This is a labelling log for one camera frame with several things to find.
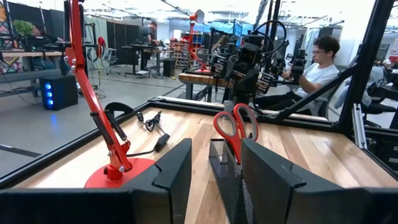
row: office chair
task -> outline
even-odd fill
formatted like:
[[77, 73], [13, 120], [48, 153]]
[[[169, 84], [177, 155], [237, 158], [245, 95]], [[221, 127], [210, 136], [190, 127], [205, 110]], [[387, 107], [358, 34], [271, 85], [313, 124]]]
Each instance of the office chair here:
[[112, 69], [112, 65], [116, 65], [118, 61], [118, 57], [116, 56], [116, 49], [105, 49], [103, 60], [109, 63], [109, 67], [106, 68], [106, 75], [117, 73], [120, 75], [121, 73], [117, 70]]
[[300, 114], [300, 112], [309, 109], [311, 111], [312, 116], [320, 116], [320, 117], [324, 117], [324, 118], [328, 119], [329, 103], [330, 103], [331, 99], [333, 98], [333, 95], [336, 93], [338, 87], [339, 86], [334, 87], [332, 89], [332, 91], [330, 92], [330, 94], [328, 95], [328, 97], [322, 97], [322, 96], [318, 97], [313, 102], [311, 102], [311, 103], [305, 105], [303, 108], [299, 109], [297, 111], [297, 113]]
[[372, 103], [369, 106], [361, 105], [362, 113], [364, 113], [363, 121], [365, 125], [374, 126], [381, 128], [380, 125], [367, 120], [368, 114], [382, 114], [382, 113], [395, 113], [396, 109], [392, 106], [382, 105], [381, 102], [386, 99], [386, 97], [371, 96]]
[[374, 127], [381, 127], [380, 125], [367, 120], [368, 114], [382, 114], [382, 113], [395, 113], [396, 109], [392, 106], [382, 105], [381, 102], [386, 99], [387, 89], [384, 87], [389, 82], [386, 78], [380, 79], [374, 82], [372, 85], [369, 86], [367, 89], [368, 95], [371, 97], [372, 102], [369, 106], [365, 106], [361, 104], [362, 113], [364, 113], [363, 121], [365, 125], [374, 126]]

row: monitor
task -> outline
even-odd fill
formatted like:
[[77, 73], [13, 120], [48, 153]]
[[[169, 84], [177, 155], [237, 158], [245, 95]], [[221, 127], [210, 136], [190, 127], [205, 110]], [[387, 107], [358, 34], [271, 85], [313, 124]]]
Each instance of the monitor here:
[[236, 19], [234, 19], [234, 27], [233, 27], [233, 34], [239, 37], [239, 39], [236, 41], [236, 46], [241, 47], [241, 42], [242, 42], [242, 30], [243, 26], [240, 22], [238, 22]]

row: power adapter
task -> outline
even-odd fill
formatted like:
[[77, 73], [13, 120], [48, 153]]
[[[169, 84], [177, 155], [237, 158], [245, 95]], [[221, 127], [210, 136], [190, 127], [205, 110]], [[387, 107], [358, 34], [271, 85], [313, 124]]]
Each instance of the power adapter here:
[[[144, 122], [144, 115], [142, 115], [142, 113], [138, 112], [137, 113], [137, 118], [138, 120], [146, 125], [146, 128], [148, 131], [153, 131], [154, 130], [154, 126], [157, 125], [157, 127], [163, 131], [162, 128], [160, 128], [159, 123], [160, 123], [160, 114], [162, 113], [162, 111], [159, 111], [156, 116], [146, 122]], [[170, 135], [164, 133], [160, 138], [157, 139], [157, 142], [153, 148], [153, 150], [151, 151], [147, 151], [147, 152], [140, 152], [140, 153], [135, 153], [135, 154], [128, 154], [126, 155], [127, 157], [134, 157], [134, 156], [141, 156], [141, 155], [145, 155], [145, 154], [150, 154], [152, 152], [160, 152], [164, 146], [167, 144], [167, 141], [170, 139]]]
[[160, 152], [163, 147], [166, 145], [170, 136], [168, 134], [164, 134], [162, 137], [157, 139], [156, 145], [154, 147], [155, 152]]

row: red scissors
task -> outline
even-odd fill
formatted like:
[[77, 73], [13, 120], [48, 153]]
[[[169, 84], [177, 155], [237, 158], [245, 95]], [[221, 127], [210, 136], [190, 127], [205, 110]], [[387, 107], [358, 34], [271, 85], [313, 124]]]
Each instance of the red scissors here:
[[[238, 164], [241, 163], [241, 138], [249, 138], [249, 136], [246, 134], [246, 130], [244, 128], [244, 122], [242, 118], [242, 114], [240, 111], [243, 110], [246, 112], [246, 114], [250, 118], [250, 122], [252, 123], [253, 131], [252, 131], [252, 137], [251, 139], [257, 141], [258, 138], [258, 133], [259, 133], [259, 126], [257, 123], [257, 119], [254, 116], [253, 111], [250, 109], [248, 105], [245, 105], [244, 103], [239, 103], [235, 105], [234, 107], [234, 116], [231, 115], [231, 113], [228, 112], [220, 112], [218, 113], [213, 120], [213, 125], [216, 128], [218, 134], [223, 136], [225, 140], [230, 143], [230, 145], [233, 148], [233, 151], [236, 155], [236, 158], [238, 160]], [[227, 134], [218, 124], [218, 120], [225, 118], [232, 124], [232, 129], [233, 133], [232, 134]]]

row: hair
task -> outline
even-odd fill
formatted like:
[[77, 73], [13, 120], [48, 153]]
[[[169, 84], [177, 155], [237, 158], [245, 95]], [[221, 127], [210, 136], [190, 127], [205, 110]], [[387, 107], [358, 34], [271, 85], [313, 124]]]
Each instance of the hair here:
[[339, 44], [338, 40], [329, 35], [318, 38], [314, 42], [314, 45], [317, 46], [319, 49], [324, 50], [325, 53], [332, 51], [333, 52], [332, 57], [334, 57], [340, 49], [340, 44]]
[[33, 24], [36, 26], [36, 28], [39, 30], [41, 36], [46, 36], [47, 34], [45, 33], [44, 27], [38, 24]]

